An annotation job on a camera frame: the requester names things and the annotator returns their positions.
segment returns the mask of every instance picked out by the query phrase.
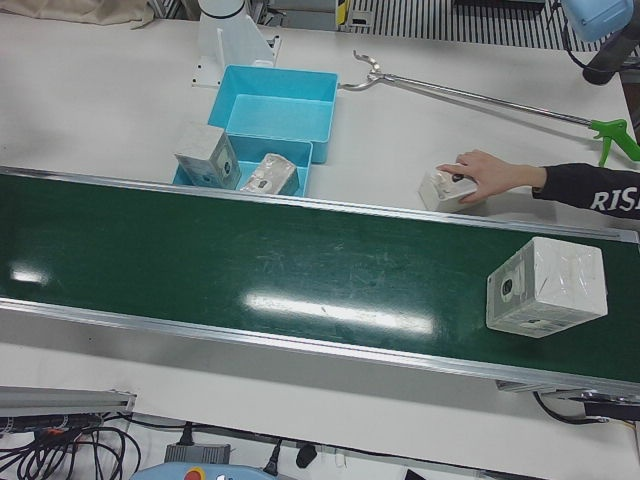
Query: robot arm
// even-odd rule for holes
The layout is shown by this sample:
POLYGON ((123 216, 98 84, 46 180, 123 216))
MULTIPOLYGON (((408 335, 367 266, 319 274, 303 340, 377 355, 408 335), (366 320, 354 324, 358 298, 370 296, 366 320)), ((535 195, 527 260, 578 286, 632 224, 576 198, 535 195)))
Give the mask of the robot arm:
POLYGON ((563 0, 562 9, 573 30, 586 42, 615 32, 583 70, 588 82, 604 85, 640 42, 640 0, 563 0))
POLYGON ((202 14, 198 31, 200 62, 194 85, 219 84, 227 65, 273 67, 273 48, 247 15, 245 0, 198 0, 202 14))

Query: conveyor belt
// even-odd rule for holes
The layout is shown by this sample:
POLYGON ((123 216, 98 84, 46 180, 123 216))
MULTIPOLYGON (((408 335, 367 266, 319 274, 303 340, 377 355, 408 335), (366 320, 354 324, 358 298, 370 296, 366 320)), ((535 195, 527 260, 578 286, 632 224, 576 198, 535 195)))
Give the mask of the conveyor belt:
POLYGON ((537 227, 603 250, 610 314, 535 340, 484 324, 487 275, 535 233, 462 218, 4 168, 0 308, 640 392, 634 235, 537 227))

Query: white table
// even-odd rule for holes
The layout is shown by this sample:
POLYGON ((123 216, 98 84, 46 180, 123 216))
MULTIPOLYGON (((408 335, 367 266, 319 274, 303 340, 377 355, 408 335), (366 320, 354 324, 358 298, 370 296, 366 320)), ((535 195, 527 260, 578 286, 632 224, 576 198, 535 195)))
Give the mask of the white table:
MULTIPOLYGON (((351 50, 388 72, 598 119, 627 117, 620 85, 587 85, 560 52, 326 32, 279 31, 279 65, 364 78, 351 50)), ((144 30, 0 15, 0 164, 169 182, 187 120, 215 91, 190 86, 197 25, 144 30)), ((329 159, 309 196, 421 208, 427 170, 481 148, 532 164, 596 163, 590 132, 464 108, 388 86, 339 92, 329 159)), ((613 155, 610 165, 628 167, 613 155)), ((526 192, 472 213, 511 220, 624 222, 533 201, 526 192)), ((120 389, 150 414, 559 480, 637 478, 632 432, 568 427, 528 395, 471 378, 75 325, 0 318, 0 384, 120 389)))

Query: human hand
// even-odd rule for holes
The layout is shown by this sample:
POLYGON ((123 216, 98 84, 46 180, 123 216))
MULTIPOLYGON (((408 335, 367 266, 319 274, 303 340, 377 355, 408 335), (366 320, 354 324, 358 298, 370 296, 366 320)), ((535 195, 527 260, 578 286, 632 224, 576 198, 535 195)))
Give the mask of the human hand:
POLYGON ((460 203, 479 202, 526 185, 542 188, 547 181, 547 171, 544 168, 513 165, 480 150, 458 155, 455 165, 440 165, 438 170, 466 175, 476 181, 477 191, 464 197, 460 203))

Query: white package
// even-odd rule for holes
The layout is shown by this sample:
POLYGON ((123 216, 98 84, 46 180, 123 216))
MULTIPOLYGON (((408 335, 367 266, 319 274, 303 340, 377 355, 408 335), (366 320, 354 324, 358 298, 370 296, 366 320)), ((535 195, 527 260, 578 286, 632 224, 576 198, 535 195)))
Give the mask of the white package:
POLYGON ((240 181, 240 165, 222 128, 189 122, 175 156, 191 183, 199 187, 234 190, 240 181))
POLYGON ((427 172, 418 192, 427 210, 453 213, 476 205, 478 202, 460 203, 460 200, 477 189, 478 185, 469 177, 438 170, 434 174, 427 172))
POLYGON ((271 195, 293 195, 300 187, 298 168, 276 153, 267 153, 240 190, 271 195))
POLYGON ((487 327, 541 338, 607 314, 599 248, 532 238, 487 279, 487 327))

